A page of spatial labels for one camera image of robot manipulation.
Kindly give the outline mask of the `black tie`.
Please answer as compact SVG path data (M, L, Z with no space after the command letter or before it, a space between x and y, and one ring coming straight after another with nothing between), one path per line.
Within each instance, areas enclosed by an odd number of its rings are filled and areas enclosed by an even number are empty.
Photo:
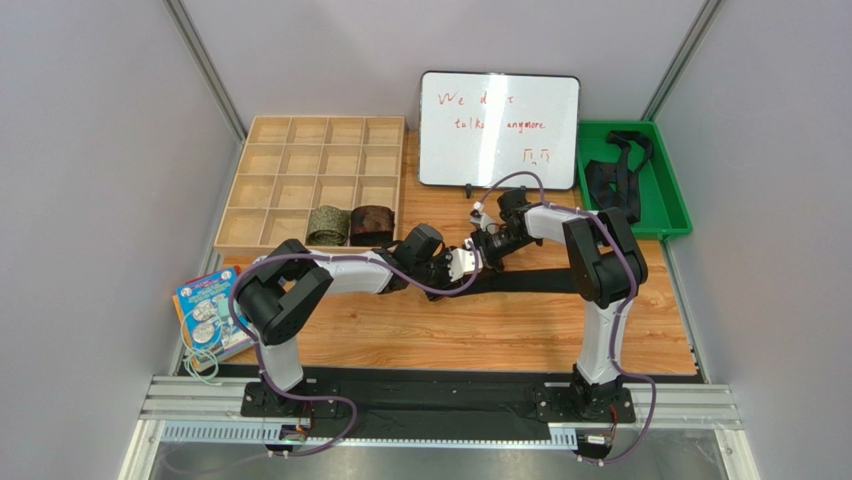
M502 272L487 268L459 296L495 292L578 294L579 290L570 268Z

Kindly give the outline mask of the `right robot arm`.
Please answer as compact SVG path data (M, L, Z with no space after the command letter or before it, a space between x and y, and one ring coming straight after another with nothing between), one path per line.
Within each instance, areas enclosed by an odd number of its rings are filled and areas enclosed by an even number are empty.
M581 354L573 366L567 402L573 414L596 420L613 414L625 397L620 355L626 316L647 263L631 227L617 208L590 212L542 201L528 201L524 189L498 199L500 219L475 203L475 229L467 246L479 253L484 278L477 293L577 294L585 302ZM508 272L504 258L532 244L557 242L567 252L566 268Z

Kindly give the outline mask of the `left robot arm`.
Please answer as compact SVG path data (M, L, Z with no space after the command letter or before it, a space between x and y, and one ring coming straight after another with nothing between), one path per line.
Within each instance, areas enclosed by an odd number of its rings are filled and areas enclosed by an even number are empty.
M455 296L473 285L484 265L476 248L446 247L426 224L403 240L357 254L311 250L290 239L237 277L227 308L245 320L242 330L253 342L261 383L278 402L334 404L340 396L294 390L304 379L298 335L323 299L383 295L409 285L438 297Z

